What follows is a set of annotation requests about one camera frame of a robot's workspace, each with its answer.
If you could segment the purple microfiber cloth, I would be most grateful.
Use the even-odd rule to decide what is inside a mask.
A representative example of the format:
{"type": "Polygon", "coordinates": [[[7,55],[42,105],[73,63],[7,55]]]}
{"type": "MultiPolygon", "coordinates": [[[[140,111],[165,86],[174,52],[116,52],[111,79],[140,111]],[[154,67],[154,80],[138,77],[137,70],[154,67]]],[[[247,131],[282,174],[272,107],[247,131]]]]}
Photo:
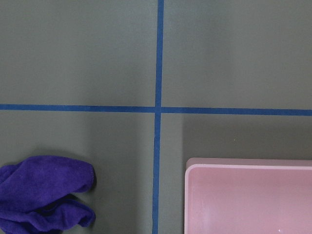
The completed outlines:
{"type": "Polygon", "coordinates": [[[91,189],[91,164],[62,156],[32,156],[0,169],[0,229],[6,234],[59,234],[88,227],[96,215],[72,197],[91,189]]]}

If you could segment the pink plastic bin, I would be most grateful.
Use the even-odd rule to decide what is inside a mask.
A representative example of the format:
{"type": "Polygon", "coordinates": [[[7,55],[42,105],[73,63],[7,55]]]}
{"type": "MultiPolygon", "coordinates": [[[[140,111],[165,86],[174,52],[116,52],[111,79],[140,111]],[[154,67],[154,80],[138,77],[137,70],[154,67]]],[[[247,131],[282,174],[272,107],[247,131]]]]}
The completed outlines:
{"type": "Polygon", "coordinates": [[[186,234],[309,234],[309,160],[190,158],[186,234]]]}

